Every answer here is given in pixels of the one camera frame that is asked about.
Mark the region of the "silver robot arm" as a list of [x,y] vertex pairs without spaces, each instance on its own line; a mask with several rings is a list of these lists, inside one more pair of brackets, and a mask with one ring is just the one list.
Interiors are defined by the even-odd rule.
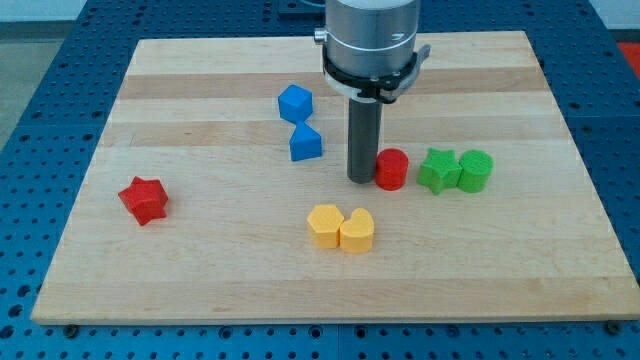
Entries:
[[357,102],[391,104],[415,83],[430,47],[415,48],[418,0],[326,0],[322,46],[327,83]]

